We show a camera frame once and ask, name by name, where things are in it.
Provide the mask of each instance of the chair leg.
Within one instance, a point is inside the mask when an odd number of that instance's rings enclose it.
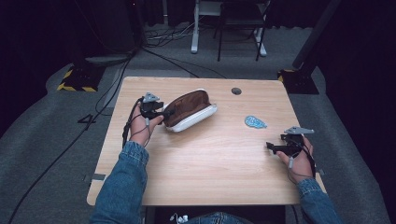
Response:
[[[220,37],[219,37],[219,52],[218,52],[218,62],[220,61],[221,41],[222,41],[222,31],[223,31],[223,27],[222,27],[222,26],[220,26]]]
[[[262,40],[264,39],[264,31],[265,31],[265,27],[262,27],[262,36],[260,38],[260,44],[259,44],[259,49],[257,50],[257,56],[256,56],[256,61],[259,60],[259,56],[260,56],[260,51],[262,50]]]
[[[218,33],[218,29],[219,29],[219,27],[218,27],[218,26],[216,26],[216,29],[215,29],[215,34],[213,35],[213,38],[214,38],[214,39],[216,39],[216,34]]]

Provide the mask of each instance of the table top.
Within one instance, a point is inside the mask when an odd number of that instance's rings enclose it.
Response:
[[[235,95],[232,88],[242,93]],[[205,89],[218,106],[211,117],[181,133],[158,126],[146,147],[148,185],[143,205],[238,205],[299,203],[286,165],[266,142],[283,145],[280,134],[299,126],[283,84],[274,80],[126,77],[111,118],[96,174],[109,175],[121,151],[122,128],[136,99],[147,91],[166,104]],[[246,116],[264,121],[250,128]],[[93,180],[88,204],[94,205],[103,181]]]

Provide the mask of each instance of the metal bracket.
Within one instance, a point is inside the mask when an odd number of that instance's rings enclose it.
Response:
[[[82,180],[85,183],[91,184],[91,182],[93,180],[105,181],[106,180],[106,175],[101,175],[101,174],[84,175],[84,178]]]
[[[312,129],[305,129],[305,128],[300,128],[297,126],[293,126],[287,130],[285,130],[284,133],[289,133],[289,134],[302,134],[302,133],[314,133],[315,131]]]
[[[159,100],[160,97],[152,94],[151,92],[147,92],[145,98],[143,98],[143,103],[156,102]]]

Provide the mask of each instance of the chair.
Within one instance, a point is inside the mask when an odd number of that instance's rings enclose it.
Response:
[[[256,61],[259,60],[260,50],[262,48],[262,40],[264,37],[265,30],[265,14],[269,9],[269,5],[266,7],[264,12],[260,11],[257,5],[258,1],[231,1],[224,0],[220,6],[220,16],[219,24],[216,28],[213,38],[216,38],[216,34],[219,30],[219,52],[218,52],[218,62],[220,61],[221,44],[223,29],[234,28],[237,30],[252,30],[249,37],[253,37],[254,31],[256,29],[262,29],[261,39],[257,51]]]

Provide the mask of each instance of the wire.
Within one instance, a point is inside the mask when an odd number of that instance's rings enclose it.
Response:
[[[165,32],[163,32],[161,35],[153,35],[153,36],[149,36],[147,38],[147,40],[155,40],[155,39],[159,39],[157,44],[149,44],[147,43],[145,45],[145,47],[147,48],[157,48],[157,47],[163,47],[167,44],[169,44],[170,42],[172,42],[173,40],[179,40],[182,39],[184,37],[186,37],[187,35],[192,35],[192,32],[184,34],[184,32],[186,31],[191,31],[192,26],[195,24],[195,22],[191,23],[189,26],[185,27],[185,28],[181,28],[181,29],[174,29],[172,31],[172,33],[167,34],[168,31],[170,31],[169,29],[166,29]]]
[[[215,71],[215,70],[213,70],[213,69],[211,69],[211,68],[204,67],[204,66],[198,65],[198,64],[196,64],[196,63],[184,62],[184,61],[181,61],[181,60],[175,59],[175,58],[169,58],[169,57],[165,57],[165,58],[170,59],[170,60],[174,60],[174,61],[177,61],[177,62],[180,62],[180,63],[186,63],[186,64],[190,64],[190,65],[194,65],[194,66],[197,66],[197,67],[200,67],[200,68],[207,69],[207,70],[212,71],[212,72],[218,74],[219,76],[224,77],[225,79],[227,79],[227,77],[225,77],[224,75],[222,75],[222,74],[219,73],[218,71]]]
[[[142,130],[140,130],[139,132],[137,132],[137,133],[133,133],[133,134],[131,134],[131,137],[130,138],[132,138],[135,134],[138,134],[138,133],[141,133],[141,132],[143,132],[143,131],[145,131],[147,129],[147,126],[145,126]]]
[[[152,54],[152,55],[155,55],[155,56],[157,56],[157,57],[159,57],[159,58],[162,58],[162,59],[168,61],[169,63],[172,63],[172,64],[174,64],[175,66],[181,68],[182,70],[188,72],[189,74],[191,74],[191,75],[193,75],[193,76],[195,76],[195,77],[198,77],[198,76],[195,75],[193,72],[191,72],[191,71],[187,70],[186,68],[184,68],[184,67],[178,65],[177,63],[174,63],[174,62],[170,61],[169,59],[167,59],[166,57],[162,56],[161,54],[154,53],[154,52],[152,52],[152,51],[150,51],[150,50],[148,50],[148,49],[145,49],[145,48],[142,48],[142,50],[145,51],[145,52],[147,52],[147,53],[150,53],[150,54]]]
[[[288,141],[293,142],[297,147],[299,147],[306,154],[306,157],[309,160],[309,164],[311,165],[312,177],[314,177],[314,179],[315,179],[316,175],[317,175],[316,169],[315,169],[315,161],[314,161],[314,158],[311,156],[311,153],[309,152],[309,148],[305,144],[301,145],[300,143],[298,143],[292,139],[289,139]]]
[[[128,62],[125,64],[125,66],[123,67],[122,70],[122,74],[125,72],[125,68],[128,66],[128,63],[131,61],[132,58],[130,58],[128,60]],[[28,190],[26,190],[26,192],[23,194],[23,196],[21,197],[21,199],[18,201],[17,206],[15,207],[14,211],[12,212],[11,217],[8,220],[8,224],[12,223],[14,217],[17,215],[17,212],[19,210],[19,208],[21,207],[23,201],[25,200],[25,198],[28,196],[28,194],[30,193],[30,191],[32,191],[32,189],[35,187],[35,185],[38,183],[38,181],[41,180],[41,178],[50,170],[50,168],[52,168],[52,166],[71,148],[71,146],[73,146],[77,140],[84,134],[84,132],[86,130],[88,130],[88,128],[91,126],[91,124],[93,124],[94,121],[96,121],[96,119],[99,117],[99,115],[102,114],[102,112],[105,110],[105,108],[108,106],[108,104],[110,103],[110,101],[113,99],[113,97],[115,96],[115,92],[113,93],[113,95],[111,96],[110,100],[106,103],[106,105],[98,112],[96,113],[96,115],[93,117],[93,119],[91,119],[87,125],[82,129],[82,131],[77,135],[77,137],[66,147],[66,149],[44,170],[44,172],[35,180],[35,182],[29,187]]]
[[[291,169],[288,169],[288,178],[289,178],[289,180],[290,180],[293,184],[295,184],[295,185],[297,185],[298,183],[297,183],[297,182],[294,182],[294,181],[291,179],[290,173],[292,173],[292,174],[294,174],[294,175],[302,176],[302,177],[312,178],[312,176],[309,176],[309,175],[299,175],[299,174],[294,173]]]
[[[100,99],[96,102],[95,105],[95,111],[96,113],[100,113],[103,116],[111,116],[111,114],[103,114],[99,111],[99,109],[97,108],[100,101],[110,92],[110,90],[113,88],[113,86],[116,84],[116,82],[118,81],[119,84],[117,85],[117,88],[114,90],[113,94],[116,94],[117,89],[119,88],[121,82],[122,82],[122,77],[123,77],[123,73],[121,72],[122,67],[126,64],[126,62],[121,66],[121,68],[119,69],[119,75],[117,76],[116,80],[114,80],[114,82],[111,84],[110,88],[108,88],[108,90],[100,97]]]
[[[145,147],[148,145],[150,139],[151,139],[151,131],[149,130],[148,127],[148,141],[146,142]]]
[[[291,208],[293,209],[293,214],[294,214],[294,218],[295,218],[295,220],[296,220],[296,223],[299,224],[300,221],[298,220],[296,208],[294,207],[294,205],[292,205]]]
[[[141,97],[141,98],[139,98],[139,99],[137,99],[136,100],[136,102],[134,103],[134,106],[132,107],[132,110],[131,110],[131,113],[129,114],[129,117],[128,117],[128,120],[126,121],[126,123],[125,123],[125,126],[124,126],[124,128],[123,128],[123,132],[122,132],[122,147],[125,147],[125,144],[126,144],[126,139],[127,139],[127,137],[128,137],[128,132],[129,132],[129,129],[131,128],[131,123],[134,121],[134,119],[135,118],[137,118],[137,117],[139,117],[139,116],[136,116],[136,117],[133,117],[133,115],[134,115],[134,110],[136,109],[136,107],[137,107],[137,104],[139,103],[139,102],[142,102],[143,101],[143,97]]]
[[[120,64],[120,63],[126,63],[132,57],[133,57],[133,54],[127,54],[127,55],[125,55],[125,58],[117,59],[117,60],[110,60],[110,61],[105,61],[105,62],[90,61],[90,59],[85,59],[85,60],[88,63],[93,64],[93,66],[96,66],[96,67],[109,67],[112,65]]]
[[[291,177],[290,177],[290,169],[288,169],[288,179],[291,183],[297,185],[297,182],[295,182]]]
[[[99,37],[99,35],[93,30],[93,27],[92,27],[90,21],[88,20],[87,16],[85,16],[85,14],[82,11],[81,7],[79,6],[79,3],[77,2],[77,0],[74,0],[74,2],[75,2],[76,6],[78,8],[79,13],[82,15],[82,17],[84,18],[85,22],[87,22],[88,26],[90,27],[93,35],[103,45],[103,47],[105,47],[106,49],[108,49],[108,50],[110,50],[112,52],[115,52],[115,53],[131,53],[131,52],[135,51],[135,48],[132,48],[130,51],[117,51],[117,50],[114,50],[114,49],[110,48],[108,45],[106,45],[102,41],[102,39]]]

